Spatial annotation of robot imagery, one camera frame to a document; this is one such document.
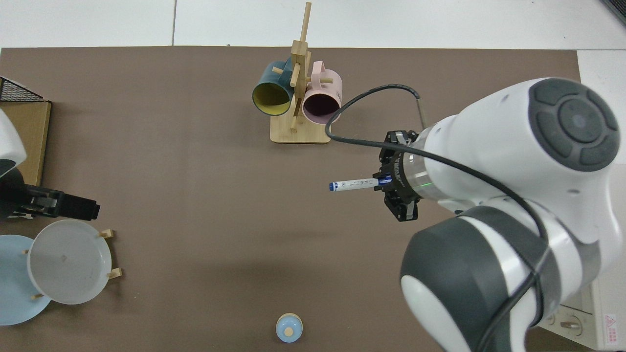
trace brown mat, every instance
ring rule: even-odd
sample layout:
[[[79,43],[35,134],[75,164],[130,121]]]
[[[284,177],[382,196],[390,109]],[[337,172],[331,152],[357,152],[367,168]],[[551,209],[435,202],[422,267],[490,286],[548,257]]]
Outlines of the brown mat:
[[[404,83],[430,122],[514,83],[578,79],[573,51],[312,49],[351,98]],[[42,185],[102,205],[98,229],[125,275],[94,300],[51,303],[0,328],[3,351],[440,351],[412,317],[399,267],[417,230],[451,216],[421,202],[400,224],[382,194],[332,194],[370,177],[378,150],[280,145],[251,101],[288,48],[3,49],[0,73],[53,102]],[[406,92],[355,105],[334,132],[381,140],[418,129]],[[50,219],[0,225],[34,236]],[[293,312],[304,335],[274,333]],[[531,333],[534,350],[580,347]]]

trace white plate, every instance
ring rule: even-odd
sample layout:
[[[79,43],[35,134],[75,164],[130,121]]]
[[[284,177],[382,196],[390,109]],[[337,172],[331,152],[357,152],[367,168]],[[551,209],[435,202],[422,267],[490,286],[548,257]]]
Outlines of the white plate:
[[[50,303],[46,296],[31,299],[39,292],[28,277],[27,255],[22,251],[32,243],[24,236],[0,236],[0,325],[23,323]]]
[[[35,237],[28,274],[53,301],[85,303],[96,297],[111,272],[111,252],[92,226],[78,220],[53,222]]]

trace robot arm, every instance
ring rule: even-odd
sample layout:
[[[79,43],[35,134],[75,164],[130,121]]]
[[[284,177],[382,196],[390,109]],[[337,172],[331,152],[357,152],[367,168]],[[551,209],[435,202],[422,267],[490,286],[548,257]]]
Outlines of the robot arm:
[[[608,195],[618,126],[586,86],[522,82],[419,135],[394,131],[386,141],[488,175],[535,213],[457,168],[383,147],[373,177],[392,180],[374,189],[398,220],[417,219],[422,198],[456,214],[413,236],[400,279],[409,308],[446,351],[524,351],[528,327],[622,252]]]
[[[26,151],[9,118],[0,110],[0,222],[13,214],[93,220],[100,206],[95,200],[59,190],[26,185],[16,168]]]
[[[24,145],[9,118],[0,110],[0,177],[26,159]]]

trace blue marker cap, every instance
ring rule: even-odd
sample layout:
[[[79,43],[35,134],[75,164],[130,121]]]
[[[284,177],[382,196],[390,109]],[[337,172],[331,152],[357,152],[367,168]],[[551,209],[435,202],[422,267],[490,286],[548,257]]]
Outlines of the blue marker cap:
[[[276,322],[276,335],[286,343],[295,342],[302,336],[302,320],[294,313],[283,314]]]

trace mug rack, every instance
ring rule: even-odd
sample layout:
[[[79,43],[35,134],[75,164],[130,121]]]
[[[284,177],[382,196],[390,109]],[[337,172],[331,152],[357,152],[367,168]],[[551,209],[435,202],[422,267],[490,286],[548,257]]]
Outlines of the mug rack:
[[[294,88],[294,96],[286,113],[270,117],[270,140],[274,143],[312,143],[324,144],[331,139],[324,131],[324,125],[312,123],[302,113],[302,100],[307,89],[311,52],[306,42],[309,27],[311,3],[307,2],[302,21],[300,40],[294,40],[291,46],[291,62],[293,75],[290,86]]]

